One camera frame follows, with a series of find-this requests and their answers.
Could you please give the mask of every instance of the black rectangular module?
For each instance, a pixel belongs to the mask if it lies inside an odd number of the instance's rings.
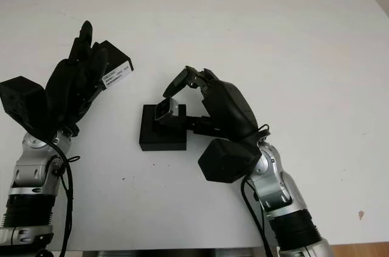
[[[186,116],[186,105],[180,104],[179,115]],[[142,151],[185,151],[186,129],[171,128],[155,121],[156,105],[144,105],[140,126],[139,145]]]
[[[129,56],[127,56],[116,46],[111,44],[108,40],[105,40],[102,43],[98,44],[98,48],[106,49],[108,53],[108,65],[105,71],[106,74],[108,74],[110,71],[120,66],[121,64],[125,63],[126,61],[129,62],[131,70],[134,70],[133,63],[131,62]]]

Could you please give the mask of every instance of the black cable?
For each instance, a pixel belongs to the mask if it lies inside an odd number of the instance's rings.
[[[251,187],[251,189],[254,191],[254,195],[259,199],[257,193],[256,193],[256,190],[254,188],[254,186],[247,180],[246,183],[248,184],[249,187]],[[263,231],[263,235],[265,236],[265,217],[264,217],[264,213],[263,213],[263,207],[262,205],[260,204],[260,207],[261,207],[261,218],[262,218],[262,231]]]
[[[80,156],[74,156],[74,157],[71,157],[71,158],[68,158],[68,162],[69,163],[73,163],[73,162],[76,162],[80,159],[81,157]]]
[[[266,127],[268,131],[270,131],[270,126],[269,126],[267,123],[265,123],[263,126],[261,126],[260,128],[258,128],[258,131],[260,131],[260,130],[263,129],[264,127]]]
[[[263,247],[264,247],[265,252],[266,252],[266,257],[273,257],[272,251],[270,250],[269,243],[267,242],[266,236],[263,232],[263,229],[260,225],[260,222],[259,222],[258,218],[256,217],[255,212],[254,212],[253,208],[251,207],[249,200],[247,199],[246,192],[244,191],[245,184],[248,183],[247,180],[249,179],[249,177],[250,177],[250,175],[244,176],[243,180],[241,182],[242,197],[243,197],[244,203],[246,204],[247,208],[250,211],[251,217],[253,217],[254,223],[255,223],[258,231],[260,232],[260,235],[261,235],[261,238],[263,241]]]
[[[42,137],[36,136],[34,134],[34,131],[30,129],[28,126],[20,123],[24,129],[32,135],[34,138],[46,143],[49,145],[54,151],[57,152],[58,156],[61,158],[63,165],[65,165],[65,171],[67,175],[67,183],[68,187],[66,188],[63,180],[63,176],[61,176],[61,182],[64,185],[65,193],[66,193],[66,198],[67,198],[67,204],[66,204],[66,216],[65,216],[65,229],[64,229],[64,236],[63,236],[63,242],[62,242],[62,248],[61,248],[61,253],[60,257],[64,257],[66,253],[66,247],[67,247],[67,242],[69,241],[69,236],[72,231],[72,212],[73,212],[73,175],[72,175],[72,170],[71,166],[69,164],[68,159],[66,158],[64,152],[56,145],[54,144],[50,139],[44,139]],[[79,159],[79,156],[72,157],[73,162],[77,161]]]

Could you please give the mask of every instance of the barcode sticker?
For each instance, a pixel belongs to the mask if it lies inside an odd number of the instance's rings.
[[[129,66],[129,61],[125,61],[116,69],[113,69],[108,74],[103,76],[103,83],[108,88],[111,87],[114,83],[118,82],[125,76],[131,73],[131,68]]]

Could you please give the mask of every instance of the white surface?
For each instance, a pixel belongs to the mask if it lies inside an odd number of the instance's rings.
[[[374,0],[0,0],[0,80],[45,85],[85,19],[135,71],[80,122],[69,250],[246,247],[260,237],[234,185],[188,150],[142,152],[142,105],[188,64],[236,84],[332,244],[389,241],[389,19]],[[198,91],[176,98],[205,114]],[[0,212],[23,130],[0,112]],[[53,219],[59,248],[64,195]],[[365,215],[360,221],[358,212]]]

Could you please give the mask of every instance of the black base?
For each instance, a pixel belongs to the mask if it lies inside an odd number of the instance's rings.
[[[161,125],[154,120],[156,105],[144,105],[140,126],[139,145],[142,151],[185,151],[186,129]],[[186,116],[186,105],[178,106],[179,116]]]

